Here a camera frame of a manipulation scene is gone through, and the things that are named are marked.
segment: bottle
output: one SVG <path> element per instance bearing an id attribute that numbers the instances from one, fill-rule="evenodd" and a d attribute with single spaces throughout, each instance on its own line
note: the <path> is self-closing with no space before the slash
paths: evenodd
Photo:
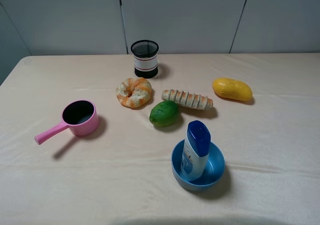
<path id="1" fill-rule="evenodd" d="M 131 45 L 135 75 L 145 79 L 150 79 L 157 75 L 158 50 L 158 44 L 151 40 L 140 40 Z"/>
<path id="2" fill-rule="evenodd" d="M 205 170 L 211 143 L 211 135 L 206 125 L 192 121 L 188 125 L 181 160 L 181 171 L 187 181 L 202 176 Z"/>

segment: plastic bowl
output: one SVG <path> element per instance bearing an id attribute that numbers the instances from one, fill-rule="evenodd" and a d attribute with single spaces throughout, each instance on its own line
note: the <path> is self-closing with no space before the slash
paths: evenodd
<path id="1" fill-rule="evenodd" d="M 222 177 L 225 171 L 225 159 L 220 149 L 211 142 L 209 150 L 209 158 L 206 163 L 204 172 L 200 178 L 193 181 L 187 181 L 181 171 L 182 153 L 184 150 L 185 140 L 179 142 L 172 151 L 171 165 L 174 178 L 181 187 L 201 192 L 211 188 Z"/>

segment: saucepan handle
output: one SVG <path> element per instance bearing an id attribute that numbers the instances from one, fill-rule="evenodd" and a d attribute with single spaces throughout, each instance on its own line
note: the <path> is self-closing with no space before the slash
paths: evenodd
<path id="1" fill-rule="evenodd" d="M 49 130 L 37 135 L 34 137 L 34 140 L 36 141 L 37 144 L 42 144 L 52 136 L 62 132 L 63 130 L 66 130 L 69 128 L 69 125 L 65 123 L 64 121 L 61 121 L 58 125 L 50 128 Z"/>

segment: black mesh cup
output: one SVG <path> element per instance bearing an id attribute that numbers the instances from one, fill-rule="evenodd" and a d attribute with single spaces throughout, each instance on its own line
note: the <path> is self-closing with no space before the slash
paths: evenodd
<path id="1" fill-rule="evenodd" d="M 151 40 L 140 40 L 131 45 L 131 52 L 134 57 L 135 75 L 145 79 L 150 79 L 157 75 L 158 50 L 158 44 Z"/>

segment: toy fruit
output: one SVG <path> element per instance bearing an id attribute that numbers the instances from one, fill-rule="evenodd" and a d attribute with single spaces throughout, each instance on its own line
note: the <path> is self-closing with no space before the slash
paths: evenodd
<path id="1" fill-rule="evenodd" d="M 151 110 L 149 120 L 156 127 L 167 127 L 179 117 L 178 105 L 174 101 L 162 101 Z"/>
<path id="2" fill-rule="evenodd" d="M 199 94 L 178 91 L 178 90 L 164 90 L 161 95 L 162 100 L 173 101 L 176 104 L 197 110 L 208 110 L 214 105 L 212 99 L 207 96 L 201 96 Z"/>
<path id="3" fill-rule="evenodd" d="M 226 99 L 249 101 L 252 99 L 251 88 L 242 81 L 231 78 L 217 78 L 212 83 L 214 92 Z"/>

